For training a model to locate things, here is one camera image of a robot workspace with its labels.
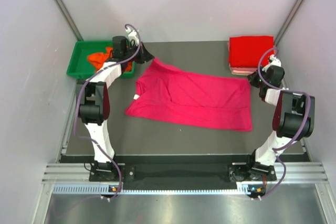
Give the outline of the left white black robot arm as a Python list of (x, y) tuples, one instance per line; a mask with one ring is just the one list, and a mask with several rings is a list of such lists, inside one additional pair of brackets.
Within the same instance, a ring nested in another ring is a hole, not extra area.
[(115, 151), (108, 133), (108, 88), (129, 71), (133, 63), (143, 64), (153, 58), (134, 31), (127, 37), (113, 37), (112, 47), (106, 52), (89, 56), (89, 62), (96, 72), (92, 77), (77, 83), (76, 115), (88, 130), (87, 139), (94, 149), (94, 160), (90, 163), (91, 181), (116, 181), (121, 173), (114, 159)]

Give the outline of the magenta pink t-shirt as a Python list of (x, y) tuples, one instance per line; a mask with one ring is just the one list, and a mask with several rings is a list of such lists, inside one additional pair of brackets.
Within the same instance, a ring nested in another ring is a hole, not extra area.
[(158, 59), (136, 81), (125, 114), (217, 130), (253, 129), (246, 79), (188, 72)]

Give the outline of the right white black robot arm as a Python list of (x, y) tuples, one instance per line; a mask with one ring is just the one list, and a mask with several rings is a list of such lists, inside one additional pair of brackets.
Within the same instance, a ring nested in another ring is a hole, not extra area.
[(245, 166), (245, 174), (252, 180), (270, 175), (280, 155), (293, 143), (310, 137), (314, 129), (315, 97), (282, 89), (284, 76), (285, 71), (279, 66), (267, 70), (259, 67), (248, 76), (251, 86), (259, 88), (259, 97), (275, 106), (272, 133), (253, 151)]

